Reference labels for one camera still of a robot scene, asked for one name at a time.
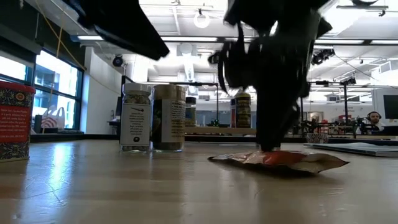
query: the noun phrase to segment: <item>table surface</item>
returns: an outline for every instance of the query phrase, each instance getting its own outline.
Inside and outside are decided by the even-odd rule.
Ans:
[[[396,159],[317,151],[351,163],[287,179],[207,161],[253,144],[163,154],[121,154],[105,140],[30,149],[29,161],[0,163],[0,223],[398,223]]]

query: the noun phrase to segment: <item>window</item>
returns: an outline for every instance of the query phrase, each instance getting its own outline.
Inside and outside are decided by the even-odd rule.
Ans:
[[[26,80],[28,67],[19,62],[0,56],[0,74]]]
[[[76,96],[78,70],[41,51],[36,58],[35,84]]]
[[[52,116],[61,117],[62,120],[65,118],[64,128],[78,129],[81,103],[79,85],[83,73],[41,51],[36,57],[34,75],[36,94],[32,115],[43,115],[50,108],[53,110]]]

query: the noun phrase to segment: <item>headphones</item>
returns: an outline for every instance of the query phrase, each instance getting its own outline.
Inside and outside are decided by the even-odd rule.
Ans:
[[[366,119],[367,119],[368,121],[371,120],[371,114],[373,114],[373,113],[377,113],[377,114],[379,115],[379,119],[381,119],[381,115],[379,114],[379,112],[377,112],[377,111],[372,111],[372,112],[368,113],[368,115],[366,115]]]

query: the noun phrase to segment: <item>security camera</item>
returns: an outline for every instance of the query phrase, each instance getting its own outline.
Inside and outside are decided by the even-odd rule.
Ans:
[[[113,66],[115,67],[121,67],[123,65],[124,61],[123,61],[123,55],[115,55],[114,59],[113,59]]]

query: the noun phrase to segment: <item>man with headphones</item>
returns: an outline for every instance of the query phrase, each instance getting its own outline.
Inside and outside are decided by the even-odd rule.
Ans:
[[[380,122],[380,119],[381,119],[381,115],[377,111],[372,111],[372,112],[368,113],[368,115],[366,116],[367,122],[365,125],[366,125],[366,127],[369,126],[370,128],[367,128],[367,129],[369,131],[374,128],[376,128],[376,129],[378,128],[379,129],[378,131],[384,130],[385,124]],[[361,133],[362,133],[361,129],[357,128],[356,134],[361,134]]]

